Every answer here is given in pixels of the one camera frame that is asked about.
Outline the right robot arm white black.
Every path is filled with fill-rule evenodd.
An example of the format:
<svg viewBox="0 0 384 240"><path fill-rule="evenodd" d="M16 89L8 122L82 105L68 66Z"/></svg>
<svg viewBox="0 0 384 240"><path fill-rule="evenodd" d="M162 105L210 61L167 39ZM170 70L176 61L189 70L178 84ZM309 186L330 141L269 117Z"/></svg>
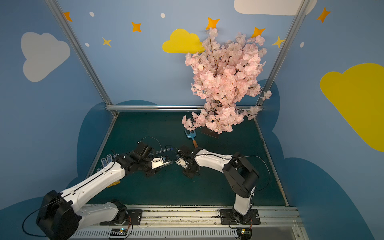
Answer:
<svg viewBox="0 0 384 240"><path fill-rule="evenodd" d="M222 225L260 223L260 217L252 204L260 174L247 157L240 153L221 155L200 147L191 150L182 146L177 152L177 164L184 168L183 174L190 179L198 174L200 168L224 174L236 197L231 211L219 211Z"/></svg>

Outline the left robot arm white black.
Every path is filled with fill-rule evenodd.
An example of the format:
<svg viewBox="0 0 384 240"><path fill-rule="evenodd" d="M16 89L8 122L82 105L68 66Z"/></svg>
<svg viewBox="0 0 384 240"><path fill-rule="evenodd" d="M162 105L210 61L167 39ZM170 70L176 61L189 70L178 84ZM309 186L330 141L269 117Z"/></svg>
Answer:
<svg viewBox="0 0 384 240"><path fill-rule="evenodd" d="M47 193L41 207L36 210L37 226L50 240L67 240L77 230L94 224L127 224L130 219L127 208L117 200L89 210L84 209L84 205L104 189L136 171L154 174L165 160L166 157L156 157L152 147L138 142L135 150L115 155L103 169L77 185L59 193L55 190Z"/></svg>

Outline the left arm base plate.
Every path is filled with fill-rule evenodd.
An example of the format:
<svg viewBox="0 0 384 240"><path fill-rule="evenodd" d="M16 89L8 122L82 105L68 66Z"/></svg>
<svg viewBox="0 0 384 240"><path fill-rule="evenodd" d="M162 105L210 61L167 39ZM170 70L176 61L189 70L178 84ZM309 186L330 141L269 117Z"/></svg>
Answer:
<svg viewBox="0 0 384 240"><path fill-rule="evenodd" d="M100 226L138 226L141 223L143 210L119 210L115 218L111 221L101 222Z"/></svg>

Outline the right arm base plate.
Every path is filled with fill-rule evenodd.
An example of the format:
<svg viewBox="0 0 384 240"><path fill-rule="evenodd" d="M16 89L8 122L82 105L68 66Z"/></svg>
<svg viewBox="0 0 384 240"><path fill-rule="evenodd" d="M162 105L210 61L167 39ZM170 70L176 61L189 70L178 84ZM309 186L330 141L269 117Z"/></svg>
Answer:
<svg viewBox="0 0 384 240"><path fill-rule="evenodd" d="M218 217L222 225L260 225L261 219L256 209L250 209L244 216L234 209L220 209Z"/></svg>

